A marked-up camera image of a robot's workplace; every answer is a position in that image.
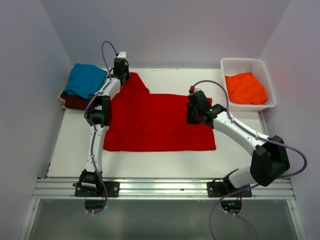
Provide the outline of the red t shirt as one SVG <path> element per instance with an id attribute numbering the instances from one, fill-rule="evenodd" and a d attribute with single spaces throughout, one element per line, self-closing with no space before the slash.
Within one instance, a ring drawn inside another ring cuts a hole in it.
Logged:
<path id="1" fill-rule="evenodd" d="M 188 97 L 150 93 L 140 76 L 130 79 L 111 100 L 112 121 L 103 148 L 109 152 L 214 151 L 213 130 L 187 123 Z"/>

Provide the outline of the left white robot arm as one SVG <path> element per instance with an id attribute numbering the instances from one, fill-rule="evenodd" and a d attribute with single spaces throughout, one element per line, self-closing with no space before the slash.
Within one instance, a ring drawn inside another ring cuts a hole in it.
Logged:
<path id="1" fill-rule="evenodd" d="M 130 78 L 129 63 L 125 52 L 114 58 L 113 71 L 108 73 L 105 83 L 87 98 L 84 118 L 90 126 L 89 152 L 84 170 L 75 187 L 76 197 L 102 197 L 108 189 L 103 182 L 103 145 L 106 132 L 112 122 L 112 99 Z"/>

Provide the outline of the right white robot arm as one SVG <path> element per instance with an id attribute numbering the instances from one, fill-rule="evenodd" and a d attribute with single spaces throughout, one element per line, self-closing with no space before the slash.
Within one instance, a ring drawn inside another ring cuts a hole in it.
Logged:
<path id="1" fill-rule="evenodd" d="M 253 132 L 243 123 L 236 125 L 236 118 L 228 114 L 222 105 L 211 105 L 201 90 L 190 93 L 187 98 L 188 124 L 204 124 L 227 135 L 251 156 L 250 166 L 237 168 L 221 180 L 214 179 L 211 182 L 209 188 L 218 196 L 235 196 L 251 184 L 267 187 L 290 168 L 282 138 Z"/>

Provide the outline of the folded blue t shirt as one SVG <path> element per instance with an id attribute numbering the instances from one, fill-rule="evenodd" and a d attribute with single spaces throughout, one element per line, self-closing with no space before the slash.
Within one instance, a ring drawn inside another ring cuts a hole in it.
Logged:
<path id="1" fill-rule="evenodd" d="M 108 72 L 92 64 L 76 63 L 71 70 L 63 92 L 87 99 L 103 86 Z"/>

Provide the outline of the orange t shirt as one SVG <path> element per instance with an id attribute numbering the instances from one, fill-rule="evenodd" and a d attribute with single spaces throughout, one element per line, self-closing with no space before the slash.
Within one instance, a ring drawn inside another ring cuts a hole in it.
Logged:
<path id="1" fill-rule="evenodd" d="M 239 105 L 263 105 L 269 98 L 252 72 L 225 76 L 229 100 Z"/>

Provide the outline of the folded maroon t shirt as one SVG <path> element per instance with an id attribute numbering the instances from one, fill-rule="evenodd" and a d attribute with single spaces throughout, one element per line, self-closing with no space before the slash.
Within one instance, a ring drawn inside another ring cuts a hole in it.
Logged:
<path id="1" fill-rule="evenodd" d="M 77 96 L 65 94 L 65 106 L 66 109 L 76 109 L 76 110 L 85 110 L 87 107 L 87 100 Z"/>

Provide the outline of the white plastic basket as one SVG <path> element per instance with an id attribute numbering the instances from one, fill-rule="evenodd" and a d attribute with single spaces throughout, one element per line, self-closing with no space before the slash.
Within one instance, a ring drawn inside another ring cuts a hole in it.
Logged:
<path id="1" fill-rule="evenodd" d="M 220 60 L 222 70 L 223 87 L 228 93 L 226 77 L 242 73 L 253 73 L 254 77 L 261 83 L 267 94 L 267 101 L 263 104 L 237 104 L 229 100 L 231 111 L 259 112 L 277 105 L 274 88 L 265 63 L 257 58 L 226 57 Z"/>

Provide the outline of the folded beige t shirt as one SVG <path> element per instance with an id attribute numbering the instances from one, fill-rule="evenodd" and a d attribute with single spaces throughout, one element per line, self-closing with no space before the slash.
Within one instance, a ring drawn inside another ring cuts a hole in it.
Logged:
<path id="1" fill-rule="evenodd" d="M 62 92 L 62 93 L 60 94 L 60 96 L 58 97 L 58 99 L 59 99 L 59 102 L 60 102 L 61 107 L 62 107 L 64 110 L 66 110 L 66 109 L 67 109 L 67 107 L 65 106 L 65 104 L 66 104 L 66 95 Z"/>

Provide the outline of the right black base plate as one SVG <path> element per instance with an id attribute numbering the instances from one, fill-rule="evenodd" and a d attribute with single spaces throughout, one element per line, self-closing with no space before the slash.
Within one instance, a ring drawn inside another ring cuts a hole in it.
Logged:
<path id="1" fill-rule="evenodd" d="M 208 181 L 206 183 L 207 196 L 209 198 L 221 198 L 225 195 L 230 194 L 224 187 L 223 183 L 220 181 Z M 245 190 L 238 194 L 233 194 L 232 197 L 237 197 L 238 195 L 242 195 L 244 198 L 250 198 L 253 196 L 252 191 Z"/>

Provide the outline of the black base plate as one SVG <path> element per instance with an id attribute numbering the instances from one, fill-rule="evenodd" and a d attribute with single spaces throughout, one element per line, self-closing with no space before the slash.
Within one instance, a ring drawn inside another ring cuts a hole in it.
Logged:
<path id="1" fill-rule="evenodd" d="M 104 181 L 103 184 L 106 191 L 100 182 L 98 184 L 86 183 L 85 185 L 77 182 L 72 186 L 75 187 L 74 195 L 76 197 L 98 198 L 105 197 L 106 193 L 108 198 L 117 198 L 119 196 L 120 183 L 118 181 Z"/>
<path id="2" fill-rule="evenodd" d="M 207 196 L 209 198 L 221 198 L 225 195 L 230 194 L 224 187 L 223 183 L 220 181 L 208 181 L 206 183 Z M 232 197 L 237 197 L 238 195 L 242 195 L 244 198 L 250 198 L 253 196 L 252 191 L 245 190 L 238 194 L 233 194 Z"/>

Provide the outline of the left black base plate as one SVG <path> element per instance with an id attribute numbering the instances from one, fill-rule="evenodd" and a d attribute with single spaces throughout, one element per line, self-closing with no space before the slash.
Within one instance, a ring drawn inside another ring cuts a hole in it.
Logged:
<path id="1" fill-rule="evenodd" d="M 106 191 L 100 182 L 98 184 L 86 183 L 85 185 L 77 182 L 72 186 L 75 187 L 74 195 L 76 197 L 98 198 L 105 197 L 106 193 L 108 198 L 117 198 L 119 196 L 120 183 L 118 181 L 104 181 L 103 184 Z"/>

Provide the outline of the aluminium rail frame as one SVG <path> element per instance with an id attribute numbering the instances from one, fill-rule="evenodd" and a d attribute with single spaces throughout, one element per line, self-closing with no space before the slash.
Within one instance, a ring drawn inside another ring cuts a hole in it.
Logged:
<path id="1" fill-rule="evenodd" d="M 120 183 L 120 199 L 206 199 L 208 182 L 251 163 L 250 155 L 228 136 L 214 136 L 213 151 L 104 151 L 103 177 Z M 83 113 L 66 110 L 46 178 L 37 180 L 33 198 L 73 199 L 89 146 L 90 127 Z"/>

